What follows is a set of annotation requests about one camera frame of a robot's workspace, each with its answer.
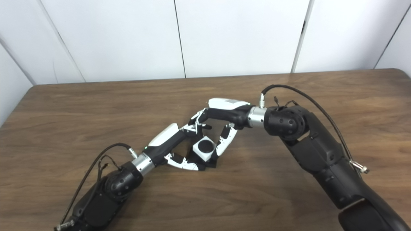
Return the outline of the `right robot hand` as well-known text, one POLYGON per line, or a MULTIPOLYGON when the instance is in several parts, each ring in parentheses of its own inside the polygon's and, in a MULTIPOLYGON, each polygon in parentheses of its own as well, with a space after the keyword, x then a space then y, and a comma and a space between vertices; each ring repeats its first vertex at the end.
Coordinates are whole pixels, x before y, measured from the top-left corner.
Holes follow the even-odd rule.
POLYGON ((238 130, 252 127, 249 113, 253 105, 249 102, 230 98, 211 98, 208 101, 208 105, 208 107, 192 116, 188 123, 189 125, 196 125, 197 134, 200 134, 202 129, 206 127, 205 121, 208 119, 223 120, 227 121, 228 124, 223 128, 217 144, 211 144, 212 151, 200 150, 199 144, 196 148, 193 148, 203 161, 218 159, 232 143, 238 130))

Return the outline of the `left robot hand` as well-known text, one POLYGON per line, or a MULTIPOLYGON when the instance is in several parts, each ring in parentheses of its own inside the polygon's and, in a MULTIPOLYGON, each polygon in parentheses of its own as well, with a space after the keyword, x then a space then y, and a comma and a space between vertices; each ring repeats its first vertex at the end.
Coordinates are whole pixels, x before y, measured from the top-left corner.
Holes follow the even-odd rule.
POLYGON ((176 123, 172 123, 151 140, 142 154, 148 158, 148 163, 151 165, 151 168, 168 164, 184 170, 204 171, 206 169, 204 165, 194 163, 173 152, 173 149, 186 138, 191 138, 195 135, 197 135, 196 125, 187 124, 179 128, 176 123))

